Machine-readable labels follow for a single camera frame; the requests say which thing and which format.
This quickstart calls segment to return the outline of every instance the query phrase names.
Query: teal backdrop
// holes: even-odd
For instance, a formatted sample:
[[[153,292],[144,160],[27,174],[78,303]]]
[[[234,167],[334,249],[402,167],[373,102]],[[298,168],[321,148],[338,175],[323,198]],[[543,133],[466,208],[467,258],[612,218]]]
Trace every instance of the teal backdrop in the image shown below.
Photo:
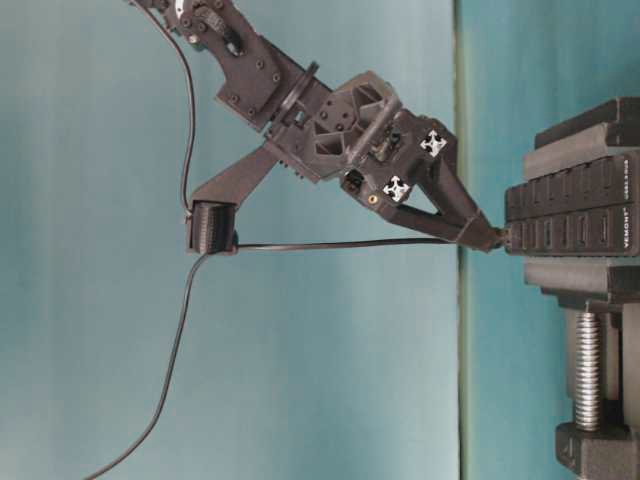
[[[129,445],[160,393],[194,260],[178,207],[184,80],[126,2],[5,3],[0,478],[79,479]],[[453,124],[449,1],[237,3],[329,85],[374,69],[416,112]],[[213,59],[188,56],[195,187],[260,137],[213,102]],[[238,228],[250,242],[407,234],[337,183],[283,169]],[[456,283],[454,247],[211,260],[157,430],[106,478],[457,478]]]
[[[640,95],[637,0],[458,0],[458,133],[472,194],[494,224],[534,135]],[[463,258],[463,451],[469,480],[569,479],[554,429],[570,421],[565,326],[523,283],[522,260]]]

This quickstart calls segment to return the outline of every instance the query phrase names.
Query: bolt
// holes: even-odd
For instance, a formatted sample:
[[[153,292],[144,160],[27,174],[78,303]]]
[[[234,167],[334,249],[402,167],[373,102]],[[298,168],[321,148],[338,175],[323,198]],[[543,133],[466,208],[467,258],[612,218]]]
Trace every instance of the bolt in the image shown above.
[[[583,312],[576,324],[575,423],[585,432],[600,428],[602,413],[600,321]]]

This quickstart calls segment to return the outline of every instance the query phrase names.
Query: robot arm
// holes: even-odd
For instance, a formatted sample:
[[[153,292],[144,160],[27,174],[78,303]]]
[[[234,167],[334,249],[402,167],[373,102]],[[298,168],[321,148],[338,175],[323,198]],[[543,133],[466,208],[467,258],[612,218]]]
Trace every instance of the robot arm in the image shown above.
[[[313,183],[342,189],[390,223],[482,251],[501,246],[456,175],[457,139],[439,121],[403,108],[375,73],[332,91],[258,35],[231,0],[144,0],[167,27],[211,52],[226,82],[217,100],[257,131],[264,144],[196,190],[188,218],[190,251],[232,252],[236,211],[276,163]],[[437,208],[406,205],[414,187]]]

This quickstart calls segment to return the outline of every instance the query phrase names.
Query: black cable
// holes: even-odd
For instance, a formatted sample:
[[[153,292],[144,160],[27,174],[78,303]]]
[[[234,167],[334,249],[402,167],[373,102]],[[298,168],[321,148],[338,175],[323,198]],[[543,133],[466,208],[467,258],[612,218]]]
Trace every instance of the black cable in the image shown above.
[[[191,167],[191,158],[193,157],[193,147],[196,139],[196,100],[193,87],[193,75],[191,74],[191,68],[189,62],[184,56],[180,45],[171,37],[171,34],[166,28],[162,26],[160,21],[153,15],[149,9],[140,4],[138,0],[130,0],[140,11],[151,21],[153,26],[160,32],[163,38],[173,47],[178,59],[180,60],[180,66],[184,72],[185,79],[187,81],[187,97],[189,99],[189,134],[187,140],[187,149],[184,154],[184,162],[182,164],[182,172],[180,173],[180,202],[184,208],[187,216],[191,216],[191,207],[189,206],[189,197],[187,195],[187,187],[189,181],[189,169]]]
[[[169,366],[167,367],[167,372],[164,377],[164,384],[162,386],[162,393],[160,394],[160,400],[158,401],[158,405],[156,406],[156,411],[147,425],[147,428],[144,429],[142,434],[136,439],[135,442],[131,444],[129,448],[127,448],[118,458],[113,460],[108,465],[105,465],[100,470],[92,473],[88,477],[85,477],[84,480],[94,480],[101,475],[104,475],[109,470],[122,463],[127,459],[129,455],[131,455],[141,444],[146,440],[151,431],[154,429],[156,424],[158,423],[158,419],[160,418],[160,414],[164,408],[165,402],[167,401],[167,394],[169,393],[169,386],[171,385],[171,378],[173,377],[173,369],[176,365],[176,357],[178,356],[178,350],[180,349],[180,341],[182,340],[182,332],[184,331],[185,323],[187,322],[187,312],[189,311],[189,300],[191,299],[191,287],[193,286],[193,279],[198,272],[198,269],[204,264],[204,262],[210,257],[210,255],[201,256],[191,267],[191,271],[187,276],[187,283],[184,289],[184,297],[182,299],[182,309],[180,310],[180,320],[178,322],[178,330],[176,331],[175,338],[173,340],[173,348],[171,349],[171,355],[169,356]]]
[[[388,247],[393,245],[450,245],[450,243],[438,238],[391,238],[387,240],[336,243],[246,244],[238,245],[238,251],[296,252],[302,250],[338,250],[349,248]]]
[[[337,242],[337,243],[298,243],[298,244],[247,244],[239,245],[238,251],[270,251],[270,252],[287,252],[287,251],[300,251],[300,250],[336,250],[344,248],[367,248],[367,247],[384,247],[392,245],[416,245],[416,244],[429,244],[429,245],[446,245],[449,242],[439,240],[437,238],[397,238],[388,240],[370,240],[361,242]],[[184,297],[182,299],[182,308],[180,310],[180,319],[178,322],[178,330],[173,340],[173,348],[171,355],[169,356],[169,366],[164,377],[164,384],[162,386],[162,393],[160,394],[160,400],[156,406],[156,410],[151,418],[151,421],[144,429],[142,434],[131,444],[120,456],[113,460],[108,465],[102,467],[95,473],[85,477],[84,480],[95,480],[101,475],[107,473],[123,461],[127,459],[149,436],[151,431],[158,423],[158,419],[162,414],[164,405],[167,400],[167,394],[169,393],[169,387],[171,385],[171,379],[173,377],[173,370],[176,364],[176,358],[178,356],[178,350],[180,349],[180,342],[182,340],[182,333],[184,331],[185,324],[187,322],[187,313],[189,311],[189,301],[191,299],[191,289],[193,287],[193,280],[195,278],[198,269],[204,264],[204,262],[210,257],[210,255],[201,256],[191,268],[189,275],[187,276],[187,282],[185,285]]]

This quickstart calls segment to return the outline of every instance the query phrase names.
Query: metal lead screw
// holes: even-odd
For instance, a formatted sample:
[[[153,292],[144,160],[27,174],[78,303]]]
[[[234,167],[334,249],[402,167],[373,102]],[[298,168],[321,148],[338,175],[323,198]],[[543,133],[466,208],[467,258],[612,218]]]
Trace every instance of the metal lead screw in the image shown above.
[[[576,335],[575,423],[595,432],[602,415],[600,321],[595,313],[578,315]]]

